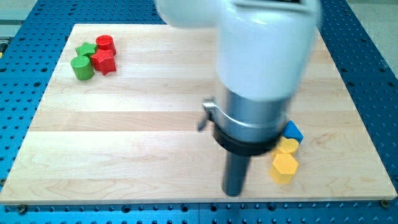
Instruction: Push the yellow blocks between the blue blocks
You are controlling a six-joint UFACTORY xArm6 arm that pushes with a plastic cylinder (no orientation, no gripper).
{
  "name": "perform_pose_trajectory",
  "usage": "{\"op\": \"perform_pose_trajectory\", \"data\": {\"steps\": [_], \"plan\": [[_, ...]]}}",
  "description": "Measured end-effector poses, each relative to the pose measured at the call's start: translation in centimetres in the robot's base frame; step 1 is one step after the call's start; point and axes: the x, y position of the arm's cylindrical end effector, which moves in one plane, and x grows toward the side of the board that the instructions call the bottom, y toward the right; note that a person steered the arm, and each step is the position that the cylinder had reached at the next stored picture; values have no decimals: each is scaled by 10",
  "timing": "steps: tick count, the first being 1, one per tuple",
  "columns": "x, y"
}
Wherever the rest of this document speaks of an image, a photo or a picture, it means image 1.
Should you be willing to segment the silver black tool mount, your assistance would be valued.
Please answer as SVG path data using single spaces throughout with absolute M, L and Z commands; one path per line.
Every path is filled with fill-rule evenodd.
M 287 123 L 286 112 L 290 99 L 251 100 L 223 85 L 205 99 L 205 115 L 197 124 L 202 131 L 207 122 L 214 124 L 215 141 L 230 153 L 256 156 L 272 150 Z

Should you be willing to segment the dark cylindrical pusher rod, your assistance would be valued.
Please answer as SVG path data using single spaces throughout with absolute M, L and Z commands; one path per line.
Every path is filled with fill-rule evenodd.
M 235 197 L 241 194 L 250 160 L 250 156 L 227 153 L 222 185 L 226 195 Z

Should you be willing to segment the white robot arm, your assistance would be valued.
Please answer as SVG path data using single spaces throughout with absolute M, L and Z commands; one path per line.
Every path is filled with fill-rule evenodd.
M 271 151 L 287 124 L 289 103 L 307 64 L 319 1 L 169 1 L 155 8 L 168 25 L 216 30 L 215 94 L 198 124 L 228 156 L 226 195 L 241 193 L 252 156 Z

